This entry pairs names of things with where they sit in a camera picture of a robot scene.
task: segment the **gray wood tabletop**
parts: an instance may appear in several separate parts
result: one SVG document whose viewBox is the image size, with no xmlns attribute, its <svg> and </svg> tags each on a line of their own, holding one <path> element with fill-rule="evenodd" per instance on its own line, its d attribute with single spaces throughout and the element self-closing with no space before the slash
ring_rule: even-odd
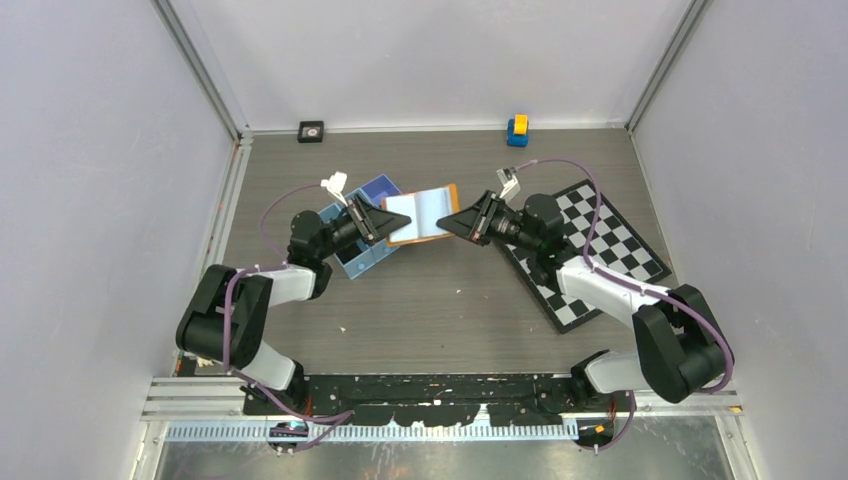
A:
<svg viewBox="0 0 848 480">
<path fill-rule="evenodd" d="M 224 263 L 268 265 L 279 258 L 263 243 L 258 222 L 285 191 L 339 170 L 347 191 L 385 173 L 404 192 L 455 183 L 460 208 L 485 189 L 499 190 L 495 171 L 532 158 L 567 157 L 588 165 L 604 195 L 670 264 L 645 180 L 624 130 L 531 131 L 527 148 L 507 147 L 504 132 L 336 133 L 321 144 L 293 135 L 255 137 Z M 583 174 L 565 164 L 522 171 L 526 195 L 554 193 Z M 330 203 L 321 189 L 283 201 L 268 231 L 283 248 L 301 210 Z M 322 297 L 271 309 L 265 340 L 312 373 L 567 372 L 602 349 L 633 348 L 632 332 L 600 315 L 560 335 L 494 246 L 457 238 L 402 247 L 349 280 L 335 259 Z M 663 282 L 672 285 L 673 278 Z"/>
</svg>

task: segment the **blue box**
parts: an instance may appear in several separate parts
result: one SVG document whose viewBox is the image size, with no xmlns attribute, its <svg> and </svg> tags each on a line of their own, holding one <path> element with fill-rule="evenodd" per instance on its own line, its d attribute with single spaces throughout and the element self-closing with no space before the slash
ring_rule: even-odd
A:
<svg viewBox="0 0 848 480">
<path fill-rule="evenodd" d="M 515 134 L 515 119 L 510 118 L 506 124 L 506 144 L 510 147 L 526 147 L 530 141 L 530 122 L 527 122 L 527 133 L 524 135 Z"/>
<path fill-rule="evenodd" d="M 371 180 L 365 185 L 345 195 L 345 198 L 351 198 L 355 194 L 360 194 L 362 198 L 374 205 L 380 207 L 383 199 L 393 195 L 400 195 L 401 191 L 389 180 L 389 177 L 380 175 Z M 318 212 L 321 220 L 324 223 L 337 218 L 342 213 L 341 205 L 334 203 L 327 208 Z M 336 252 L 336 260 L 344 269 L 350 279 L 354 279 L 363 272 L 377 264 L 380 260 L 391 255 L 400 247 L 390 247 L 386 243 L 386 239 L 377 242 L 373 247 L 368 247 L 364 241 L 359 240 L 356 244 Z"/>
</svg>

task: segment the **white wall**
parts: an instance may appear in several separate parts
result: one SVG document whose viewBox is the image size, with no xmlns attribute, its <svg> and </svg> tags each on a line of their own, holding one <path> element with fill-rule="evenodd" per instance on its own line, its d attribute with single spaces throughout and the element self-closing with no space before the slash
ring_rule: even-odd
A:
<svg viewBox="0 0 848 480">
<path fill-rule="evenodd" d="M 674 264 L 735 348 L 766 478 L 848 468 L 848 7 L 714 2 L 638 128 Z"/>
<path fill-rule="evenodd" d="M 689 0 L 175 3 L 231 110 L 280 130 L 623 123 Z"/>
<path fill-rule="evenodd" d="M 0 6 L 0 477 L 120 479 L 229 138 L 147 0 Z"/>
</svg>

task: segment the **black and white checkered board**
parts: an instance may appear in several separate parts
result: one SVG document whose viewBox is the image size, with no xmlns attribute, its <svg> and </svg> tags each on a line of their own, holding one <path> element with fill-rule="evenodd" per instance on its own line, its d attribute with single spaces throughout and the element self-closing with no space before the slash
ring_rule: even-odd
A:
<svg viewBox="0 0 848 480">
<path fill-rule="evenodd" d="M 554 198 L 562 209 L 568 240 L 582 251 L 595 208 L 595 191 L 592 184 L 584 180 L 555 194 Z M 654 283 L 670 275 L 668 266 L 606 197 L 602 195 L 602 198 L 604 203 L 601 206 L 601 218 L 595 229 L 595 239 L 592 241 L 592 256 L 613 270 L 643 282 Z M 560 333 L 566 333 L 601 313 L 582 300 L 558 295 L 546 287 L 536 285 L 527 269 L 528 252 L 499 242 L 497 245 L 530 287 L 533 296 Z"/>
</svg>

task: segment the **book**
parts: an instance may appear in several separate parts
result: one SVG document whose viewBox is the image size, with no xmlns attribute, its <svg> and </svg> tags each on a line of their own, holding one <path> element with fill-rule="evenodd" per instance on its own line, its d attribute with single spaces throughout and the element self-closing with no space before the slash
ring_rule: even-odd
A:
<svg viewBox="0 0 848 480">
<path fill-rule="evenodd" d="M 386 243 L 390 247 L 397 247 L 453 235 L 437 227 L 436 221 L 459 211 L 459 196 L 456 185 L 450 184 L 432 190 L 386 197 L 382 207 L 383 210 L 412 219 L 409 225 L 389 234 Z"/>
</svg>

